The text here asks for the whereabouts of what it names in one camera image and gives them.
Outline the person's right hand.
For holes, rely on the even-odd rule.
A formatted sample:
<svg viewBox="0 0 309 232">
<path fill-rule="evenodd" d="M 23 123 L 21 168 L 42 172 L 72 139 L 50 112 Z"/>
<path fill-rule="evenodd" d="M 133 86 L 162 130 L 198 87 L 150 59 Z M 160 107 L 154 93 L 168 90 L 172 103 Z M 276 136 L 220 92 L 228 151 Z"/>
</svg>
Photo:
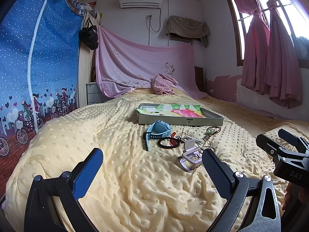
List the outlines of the person's right hand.
<svg viewBox="0 0 309 232">
<path fill-rule="evenodd" d="M 291 190 L 292 190 L 292 186 L 293 184 L 291 182 L 288 183 L 288 186 L 286 187 L 286 193 L 285 193 L 285 197 L 284 197 L 284 204 L 282 206 L 282 210 L 286 210 L 286 207 L 290 201 L 291 198 Z M 309 191 L 308 188 L 301 188 L 299 191 L 299 201 L 302 204 L 307 204 L 309 201 Z"/>
</svg>

